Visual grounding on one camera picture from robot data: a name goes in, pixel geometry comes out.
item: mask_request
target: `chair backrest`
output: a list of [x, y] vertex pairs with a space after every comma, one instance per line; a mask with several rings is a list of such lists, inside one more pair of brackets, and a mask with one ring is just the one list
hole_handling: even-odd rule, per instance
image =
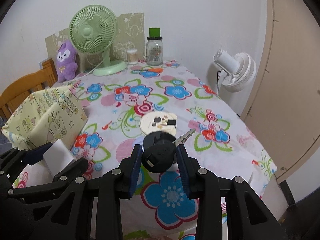
[[45, 82], [51, 87], [57, 81], [53, 61], [48, 60], [42, 66], [44, 69], [19, 78], [0, 95], [0, 112], [7, 119], [32, 92], [44, 89]]

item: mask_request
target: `key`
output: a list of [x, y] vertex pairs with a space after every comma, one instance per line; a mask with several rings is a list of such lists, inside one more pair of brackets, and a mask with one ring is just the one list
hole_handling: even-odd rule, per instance
[[172, 143], [154, 144], [144, 150], [142, 154], [142, 163], [145, 168], [153, 173], [165, 172], [173, 164], [177, 146], [185, 143], [185, 141], [195, 132], [196, 129], [191, 129]]

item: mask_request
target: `purple plush toy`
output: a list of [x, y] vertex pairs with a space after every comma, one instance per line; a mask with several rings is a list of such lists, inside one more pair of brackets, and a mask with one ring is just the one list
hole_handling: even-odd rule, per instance
[[62, 43], [58, 50], [56, 69], [58, 74], [58, 82], [71, 80], [76, 76], [78, 65], [76, 63], [76, 49], [69, 40]]

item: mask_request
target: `fan power cord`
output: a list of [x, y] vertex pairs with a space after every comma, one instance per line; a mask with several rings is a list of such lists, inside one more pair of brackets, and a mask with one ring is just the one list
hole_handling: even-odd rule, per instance
[[91, 74], [97, 67], [98, 67], [99, 65], [97, 65], [97, 66], [95, 66], [92, 70], [90, 70], [88, 73], [86, 73], [85, 75], [83, 75], [83, 76], [78, 76], [78, 77], [75, 77], [74, 79], [72, 79], [72, 80], [68, 80], [68, 83], [69, 84], [71, 84], [71, 83], [73, 83], [74, 81], [77, 81], [77, 80], [79, 80], [79, 79], [82, 79], [82, 78], [84, 78], [85, 76], [87, 76], [87, 75], [89, 75], [89, 74]]
[[219, 73], [221, 73], [221, 70], [217, 71], [217, 89], [218, 89], [217, 95], [219, 95]]

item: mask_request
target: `beige door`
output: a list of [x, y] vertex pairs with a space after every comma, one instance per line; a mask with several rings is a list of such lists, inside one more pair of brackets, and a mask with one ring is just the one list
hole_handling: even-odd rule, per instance
[[283, 175], [320, 135], [320, 27], [302, 0], [274, 0], [261, 86], [245, 123]]

